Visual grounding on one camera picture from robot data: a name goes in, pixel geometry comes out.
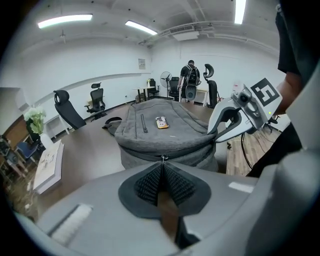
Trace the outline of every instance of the gray backpack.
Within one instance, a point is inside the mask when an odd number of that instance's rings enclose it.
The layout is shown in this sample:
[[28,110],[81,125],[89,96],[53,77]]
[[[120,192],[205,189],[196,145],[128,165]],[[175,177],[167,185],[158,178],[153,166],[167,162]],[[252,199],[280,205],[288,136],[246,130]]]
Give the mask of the gray backpack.
[[[156,118],[165,117],[168,128],[159,129]],[[152,99],[131,105],[127,116],[111,118],[104,126],[120,147],[121,162],[129,169],[168,158],[203,170],[218,171],[214,157],[216,132],[173,100]]]

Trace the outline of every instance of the mesh office chair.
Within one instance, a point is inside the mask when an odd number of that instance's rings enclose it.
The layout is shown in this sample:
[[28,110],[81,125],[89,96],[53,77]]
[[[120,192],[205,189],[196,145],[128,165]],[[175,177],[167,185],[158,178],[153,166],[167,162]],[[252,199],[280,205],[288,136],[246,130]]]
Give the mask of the mesh office chair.
[[158,88],[156,87],[156,81],[153,78],[150,78],[150,82],[149,82],[151,87],[154,88],[150,88],[148,89],[148,94],[153,94],[153,97],[155,97],[155,94],[157,94],[159,91],[159,85]]
[[106,113],[103,113],[103,111],[106,108],[106,104],[103,101],[104,89],[100,88],[100,85],[101,83],[93,83],[91,85],[92,89],[96,89],[90,92],[90,96],[92,99],[92,108],[89,108],[90,105],[85,105],[88,113],[96,113],[94,115],[94,120],[97,120],[107,115]]
[[59,115],[75,130],[86,125],[85,120],[77,113],[69,101],[69,93],[65,90],[54,90],[54,106]]
[[174,97],[174,101],[178,102],[179,101],[179,90],[178,90],[179,77],[177,76],[172,77],[169,83],[170,83],[169,96]]

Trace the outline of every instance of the chair headrest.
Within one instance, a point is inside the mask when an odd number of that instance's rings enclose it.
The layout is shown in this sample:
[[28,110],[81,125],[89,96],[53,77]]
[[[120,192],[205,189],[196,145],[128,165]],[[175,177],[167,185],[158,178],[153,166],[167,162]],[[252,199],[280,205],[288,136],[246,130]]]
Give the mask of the chair headrest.
[[93,84],[91,85],[91,88],[92,88],[92,89],[96,89],[96,88],[99,88],[100,85],[101,85],[100,82],[99,82],[99,83],[93,83]]
[[205,78],[210,78],[210,77],[212,77],[213,75],[214,75],[214,73],[215,73],[215,70],[214,70],[214,68],[210,65],[210,64],[204,64],[204,66],[208,69],[208,71],[209,71],[209,74],[207,74],[206,76],[205,76]]
[[66,90],[54,90],[54,102],[57,105],[65,104],[69,100],[69,93]]

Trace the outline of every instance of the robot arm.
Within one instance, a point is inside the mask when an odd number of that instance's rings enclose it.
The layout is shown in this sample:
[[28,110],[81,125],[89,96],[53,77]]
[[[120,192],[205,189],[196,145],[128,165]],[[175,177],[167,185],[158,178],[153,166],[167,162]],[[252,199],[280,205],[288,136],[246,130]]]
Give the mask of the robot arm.
[[231,124],[218,133],[215,142],[221,143],[245,132],[253,133],[261,128],[277,110],[282,96],[266,79],[252,87],[233,92],[230,98],[219,102],[210,117],[208,132],[212,134],[221,122]]

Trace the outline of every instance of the white flower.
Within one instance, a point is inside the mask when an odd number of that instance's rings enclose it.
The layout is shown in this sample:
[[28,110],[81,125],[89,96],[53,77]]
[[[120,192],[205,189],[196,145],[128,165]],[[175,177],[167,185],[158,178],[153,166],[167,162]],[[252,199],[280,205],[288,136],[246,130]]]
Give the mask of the white flower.
[[33,115],[37,114],[38,111],[34,108],[31,107],[23,116],[24,120],[28,121],[30,118],[32,118]]
[[46,116],[46,111],[43,106],[38,106],[36,110],[38,114],[42,114],[44,117]]

